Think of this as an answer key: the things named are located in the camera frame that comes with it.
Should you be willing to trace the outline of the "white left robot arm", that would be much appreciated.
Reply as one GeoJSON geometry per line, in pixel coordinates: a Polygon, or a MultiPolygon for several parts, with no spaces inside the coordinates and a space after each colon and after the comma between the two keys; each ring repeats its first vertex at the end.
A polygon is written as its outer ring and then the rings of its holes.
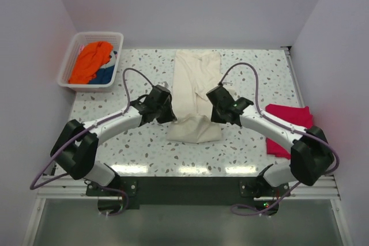
{"type": "Polygon", "coordinates": [[[148,95],[129,102],[129,105],[112,115],[98,120],[66,123],[50,156],[74,180],[85,179],[97,183],[106,195],[119,190],[119,175],[108,165],[96,161],[97,148],[120,133],[141,127],[156,120],[173,122],[171,92],[155,85],[148,95]]]}

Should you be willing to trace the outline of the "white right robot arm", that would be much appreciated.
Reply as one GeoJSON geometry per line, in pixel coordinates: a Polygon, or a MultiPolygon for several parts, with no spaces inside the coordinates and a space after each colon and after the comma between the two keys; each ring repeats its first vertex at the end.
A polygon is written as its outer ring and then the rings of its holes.
{"type": "Polygon", "coordinates": [[[206,96],[213,106],[212,122],[235,124],[256,131],[291,155],[290,160],[268,165],[259,174],[257,190],[260,194],[269,196],[277,186],[291,181],[313,186],[334,163],[333,150],[319,127],[304,128],[288,123],[260,109],[251,100],[244,97],[235,100],[222,85],[210,90],[206,96]]]}

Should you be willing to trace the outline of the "cream t shirt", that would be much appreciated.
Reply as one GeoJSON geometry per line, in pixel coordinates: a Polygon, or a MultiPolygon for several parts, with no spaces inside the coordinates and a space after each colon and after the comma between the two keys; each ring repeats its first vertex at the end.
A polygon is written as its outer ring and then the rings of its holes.
{"type": "Polygon", "coordinates": [[[222,138],[220,125],[211,122],[213,106],[206,96],[221,79],[220,66],[218,52],[176,52],[171,90],[176,121],[169,125],[169,141],[204,143],[222,138]]]}

